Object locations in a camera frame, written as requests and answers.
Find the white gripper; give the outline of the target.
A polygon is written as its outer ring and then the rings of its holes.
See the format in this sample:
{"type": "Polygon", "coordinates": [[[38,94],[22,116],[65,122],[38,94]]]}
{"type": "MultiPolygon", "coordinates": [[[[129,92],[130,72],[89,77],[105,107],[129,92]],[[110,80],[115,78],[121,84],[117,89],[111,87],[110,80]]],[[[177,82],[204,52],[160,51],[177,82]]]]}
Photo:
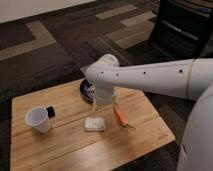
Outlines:
{"type": "Polygon", "coordinates": [[[92,103],[92,113],[98,110],[98,105],[113,104],[118,106],[118,99],[113,87],[95,87],[95,99],[92,103]]]}

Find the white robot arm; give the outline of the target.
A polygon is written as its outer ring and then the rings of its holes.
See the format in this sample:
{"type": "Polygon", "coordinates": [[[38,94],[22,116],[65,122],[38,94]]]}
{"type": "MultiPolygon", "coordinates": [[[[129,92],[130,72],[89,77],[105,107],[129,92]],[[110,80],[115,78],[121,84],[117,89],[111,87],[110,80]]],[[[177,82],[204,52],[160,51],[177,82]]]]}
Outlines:
{"type": "Polygon", "coordinates": [[[105,54],[86,70],[98,105],[116,104],[115,87],[195,101],[194,110],[213,112],[213,58],[198,58],[122,67],[105,54]]]}

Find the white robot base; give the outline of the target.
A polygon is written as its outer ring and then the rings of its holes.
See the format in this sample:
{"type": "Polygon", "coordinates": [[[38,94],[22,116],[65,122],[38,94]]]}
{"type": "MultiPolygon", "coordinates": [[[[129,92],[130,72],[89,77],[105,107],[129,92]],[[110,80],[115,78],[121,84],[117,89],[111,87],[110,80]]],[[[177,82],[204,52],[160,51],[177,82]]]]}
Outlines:
{"type": "Polygon", "coordinates": [[[177,171],[213,171],[213,93],[203,93],[191,111],[177,171]]]}

